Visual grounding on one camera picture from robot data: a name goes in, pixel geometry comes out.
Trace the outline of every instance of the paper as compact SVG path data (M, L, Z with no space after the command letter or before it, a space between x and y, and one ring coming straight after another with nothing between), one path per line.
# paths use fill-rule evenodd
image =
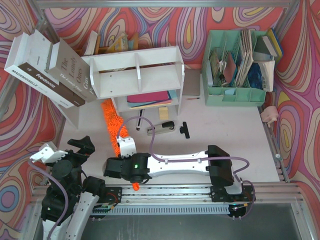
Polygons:
M225 90L224 91L224 95L234 95L235 94L235 89L232 88L232 89L228 89L228 90Z
M137 95L130 95L127 97L128 103L147 103L147 102L155 102L155 101L165 101L168 100L168 92L167 91L157 91L151 93L143 93Z
M168 120L169 119L168 107L166 107L166 106L159 107L159 119L160 120Z
M234 79L236 69L237 69L237 66L235 64L234 59L232 58L231 52L229 51L226 66L223 71L224 79L228 84L230 84Z
M166 101L149 101L149 102L128 102L128 106L131 108L138 108L138 107L151 107L151 106L157 106L157 105L163 105L163 104L170 104L172 100L166 100Z
M246 57L247 57L247 52L245 51L243 41L241 40L238 57L236 59L236 66L237 66L237 74L235 77L235 84L236 85L239 84L239 81L241 79L241 76L242 76L242 73L244 70Z

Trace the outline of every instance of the white table surface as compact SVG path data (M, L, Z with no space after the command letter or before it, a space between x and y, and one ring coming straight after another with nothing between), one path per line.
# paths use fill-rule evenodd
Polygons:
M181 113L177 116L175 106L169 107L169 120L174 121L174 132L157 134L153 145L154 153L161 155L191 154L208 149L208 145L217 145L230 156L242 157L250 162L249 168L238 174L243 180L259 182L278 182L279 176L275 167L268 140L261 122L257 107L208 107L205 105L203 88L200 99L187 100L182 97ZM69 146L69 139L81 139L90 136L95 146L93 153L82 169L88 176L103 178L106 184L128 184L123 179L103 177L102 166L107 158L114 157L107 125L100 103L97 100L80 107L79 129L67 121L62 133L59 149L74 149ZM122 117L137 116L137 111L123 112ZM158 108L147 108L144 116L154 125L166 121L159 120ZM187 122L190 139L180 134L179 128ZM140 131L136 130L136 120L126 127L133 137L137 152L147 153L151 136L147 136L148 123L142 122ZM233 160L234 169L241 168L244 162ZM153 178L149 184L206 184L208 176L198 174L171 174Z

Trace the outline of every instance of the psychedelic wallpaper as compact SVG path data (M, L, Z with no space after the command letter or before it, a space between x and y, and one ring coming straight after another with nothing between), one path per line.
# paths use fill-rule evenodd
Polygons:
M0 87L15 36L30 33L36 18L23 0L0 0ZM0 122L0 239L20 238L32 189L43 177L27 163L43 142L56 141L61 113L49 99L20 83Z
M320 0L301 0L281 36L274 131L288 175L302 189L320 237Z
M314 184L314 179L319 180L316 169L320 164L320 152L316 147L308 147L309 151L304 152L306 146L316 146L319 135L308 132L316 131L320 118L315 114L317 102L312 101L320 98L319 73L316 75L320 57L319 48L315 47L316 44L319 47L317 14L320 9L316 2L319 1L302 1L297 16L292 19L295 28L286 29L282 39L285 55L276 72L276 97L269 101L279 108L280 119L275 129L289 174L300 182L305 196L310 198L308 204L314 212L318 211L314 219L319 219L319 186ZM21 32L29 33L36 21L23 0L0 0L0 4L0 67L3 68L13 37ZM129 38L138 32L139 48L178 45L188 67L199 69L209 30L244 27L267 30L277 23L282 8L52 8L45 13L58 35L74 49L82 47L92 30L101 35L100 46L110 45L123 31ZM7 78L3 69L0 69L0 77L1 87ZM311 89L315 95L309 95ZM0 123L0 239L20 236L31 189L41 179L29 168L27 158L41 142L56 139L61 121L61 114L50 100L20 84Z

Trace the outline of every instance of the white shelf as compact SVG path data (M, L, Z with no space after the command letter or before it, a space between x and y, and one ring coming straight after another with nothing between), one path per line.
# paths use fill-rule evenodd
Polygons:
M128 106L127 97L126 96L116 97L114 99L114 102L115 102L115 105L116 105L116 109L118 110L119 113L144 109L143 107L131 108L130 106ZM170 107L170 106L175 106L175 105L179 105L178 98L173 98L171 103L167 103L165 105L148 106L145 109L159 108L159 107Z
M177 114L180 113L185 65L178 46L84 56L82 59L90 65L90 81L97 98L110 98L118 114L138 109L128 106L126 96L169 90L176 90L177 99L168 106L176 106Z
M175 65L140 68L140 75L141 91L136 69L100 73L100 99L181 88Z

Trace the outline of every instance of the green file organizer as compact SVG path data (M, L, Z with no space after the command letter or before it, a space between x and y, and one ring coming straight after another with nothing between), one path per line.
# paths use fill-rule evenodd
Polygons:
M251 32L252 49L255 49L257 37L264 35L266 35L265 31ZM234 82L232 87L222 87L221 82L219 83L220 87L208 86L207 62L214 48L220 48L219 59L226 58L228 51L231 51L234 60L236 60L240 44L240 30L210 30L201 69L204 98L207 106L259 107L265 102L266 91L250 87L248 78L246 78L242 87L236 87ZM225 91L230 89L234 89L234 95L225 94Z

